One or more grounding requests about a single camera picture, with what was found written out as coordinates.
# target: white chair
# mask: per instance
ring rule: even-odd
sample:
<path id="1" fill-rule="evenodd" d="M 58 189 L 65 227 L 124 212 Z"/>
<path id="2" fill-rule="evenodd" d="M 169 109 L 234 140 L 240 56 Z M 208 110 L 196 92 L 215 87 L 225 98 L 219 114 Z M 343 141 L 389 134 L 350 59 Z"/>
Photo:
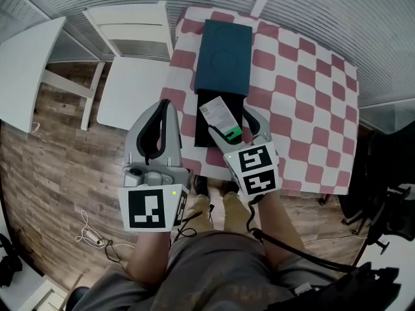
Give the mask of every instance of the white chair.
<path id="1" fill-rule="evenodd" d="M 116 55 L 102 94 L 97 120 L 107 126 L 129 130 L 138 117 L 158 101 L 169 72 L 169 63 L 123 57 L 114 40 L 166 43 L 171 58 L 173 44 L 166 1 L 95 7 L 83 13 Z"/>

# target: wooden floor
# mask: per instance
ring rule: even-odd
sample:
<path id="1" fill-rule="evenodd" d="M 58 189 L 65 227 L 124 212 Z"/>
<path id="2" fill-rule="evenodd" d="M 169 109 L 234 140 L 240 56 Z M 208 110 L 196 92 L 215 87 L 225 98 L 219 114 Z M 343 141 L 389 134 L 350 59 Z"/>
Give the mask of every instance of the wooden floor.
<path id="1" fill-rule="evenodd" d="M 91 82 L 95 65 L 66 63 L 50 70 L 83 86 Z M 123 183 L 126 131 L 97 123 L 97 110 L 110 65 L 101 78 L 89 130 L 80 129 L 84 100 L 42 84 L 34 122 L 40 129 L 29 135 L 3 123 L 0 133 L 0 173 L 10 224 L 19 231 L 23 247 L 35 265 L 65 287 L 80 273 L 92 284 L 111 264 L 104 250 L 75 242 L 87 210 L 89 224 L 114 243 L 134 243 L 136 236 L 123 231 L 117 188 Z M 210 188 L 216 205 L 215 227 L 223 226 L 219 181 Z M 351 235 L 354 227 L 343 226 L 338 200 L 319 206 L 320 195 L 282 192 L 282 199 L 303 240 L 312 241 Z M 325 259 L 351 264 L 363 243 L 355 237 L 307 243 L 307 248 Z M 119 247 L 128 258 L 131 248 Z"/>

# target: person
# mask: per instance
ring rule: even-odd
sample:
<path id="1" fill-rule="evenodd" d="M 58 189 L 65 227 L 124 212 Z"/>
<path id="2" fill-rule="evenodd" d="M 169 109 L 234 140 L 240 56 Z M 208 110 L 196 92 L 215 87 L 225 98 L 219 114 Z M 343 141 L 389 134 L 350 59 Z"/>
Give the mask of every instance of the person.
<path id="1" fill-rule="evenodd" d="M 186 217 L 202 214 L 185 228 L 193 228 L 196 236 L 180 235 L 169 251 L 170 233 L 140 233 L 126 270 L 110 268 L 74 311 L 258 311 L 293 298 L 304 284 L 319 288 L 336 280 L 333 272 L 256 240 L 246 228 L 250 212 L 235 182 L 228 183 L 223 197 L 223 231 L 209 221 L 207 179 L 197 176 L 194 188 L 197 197 Z M 258 211 L 264 233 L 305 250 L 278 192 L 265 194 Z"/>

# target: red and white tablecloth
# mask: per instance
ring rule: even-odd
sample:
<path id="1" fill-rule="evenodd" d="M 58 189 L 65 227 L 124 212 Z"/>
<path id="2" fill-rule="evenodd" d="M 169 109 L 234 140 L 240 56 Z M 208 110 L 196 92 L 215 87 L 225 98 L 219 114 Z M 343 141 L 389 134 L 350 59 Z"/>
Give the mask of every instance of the red and white tablecloth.
<path id="1" fill-rule="evenodd" d="M 357 68 L 317 42 L 271 22 L 215 7 L 191 6 L 178 22 L 176 47 L 160 98 L 173 101 L 183 164 L 230 179 L 216 148 L 196 148 L 193 92 L 205 19 L 252 27 L 250 92 L 245 100 L 270 121 L 283 189 L 347 194 L 357 142 Z M 243 139 L 252 134 L 244 124 Z"/>

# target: shoe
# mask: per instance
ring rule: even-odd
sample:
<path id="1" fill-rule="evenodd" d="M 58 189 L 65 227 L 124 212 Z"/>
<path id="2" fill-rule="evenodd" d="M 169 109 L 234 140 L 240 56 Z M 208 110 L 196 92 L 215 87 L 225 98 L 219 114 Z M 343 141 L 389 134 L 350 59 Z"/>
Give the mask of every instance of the shoe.
<path id="1" fill-rule="evenodd" d="M 225 188 L 225 194 L 227 194 L 228 192 L 234 192 L 237 194 L 238 191 L 239 191 L 238 184 L 236 184 L 236 182 L 234 181 L 229 181 Z"/>
<path id="2" fill-rule="evenodd" d="M 197 196 L 203 194 L 204 196 L 209 197 L 207 177 L 196 175 L 195 180 L 193 181 L 193 187 L 195 188 Z"/>

